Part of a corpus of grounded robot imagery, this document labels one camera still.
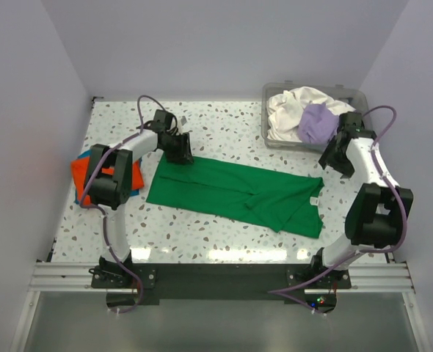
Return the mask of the green t shirt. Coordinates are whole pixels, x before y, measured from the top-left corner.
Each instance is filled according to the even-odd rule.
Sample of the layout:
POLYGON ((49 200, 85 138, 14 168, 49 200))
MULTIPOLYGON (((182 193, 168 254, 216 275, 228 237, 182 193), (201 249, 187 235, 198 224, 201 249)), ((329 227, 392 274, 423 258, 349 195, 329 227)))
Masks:
POLYGON ((320 177, 210 158, 186 165, 162 158, 147 201, 317 239, 323 222, 312 200, 323 187, 320 177))

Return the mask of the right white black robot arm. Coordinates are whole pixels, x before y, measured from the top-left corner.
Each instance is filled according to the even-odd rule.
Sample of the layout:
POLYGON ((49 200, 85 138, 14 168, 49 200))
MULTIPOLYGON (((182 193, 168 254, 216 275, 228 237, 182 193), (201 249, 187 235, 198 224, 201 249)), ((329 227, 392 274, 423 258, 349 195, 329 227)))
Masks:
POLYGON ((319 159, 322 168, 330 166, 356 180, 360 189, 346 214, 342 236, 312 258, 310 269, 317 274, 345 271, 357 258, 394 251, 405 240, 414 196, 388 171, 380 138, 365 128, 360 113, 342 114, 336 135, 319 159))

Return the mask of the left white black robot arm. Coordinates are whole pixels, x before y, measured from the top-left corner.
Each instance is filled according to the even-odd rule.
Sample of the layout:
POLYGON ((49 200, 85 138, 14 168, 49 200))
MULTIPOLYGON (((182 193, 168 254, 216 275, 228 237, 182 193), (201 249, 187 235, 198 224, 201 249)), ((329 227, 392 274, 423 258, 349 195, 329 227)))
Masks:
POLYGON ((125 264, 131 257, 125 231, 125 203, 131 196, 133 165, 148 153, 160 150, 167 161, 187 165, 194 162, 189 133, 181 131, 177 117, 163 109, 151 121, 141 122, 139 130, 117 144, 94 144, 79 199, 88 208, 98 209, 103 220, 105 263, 125 264))

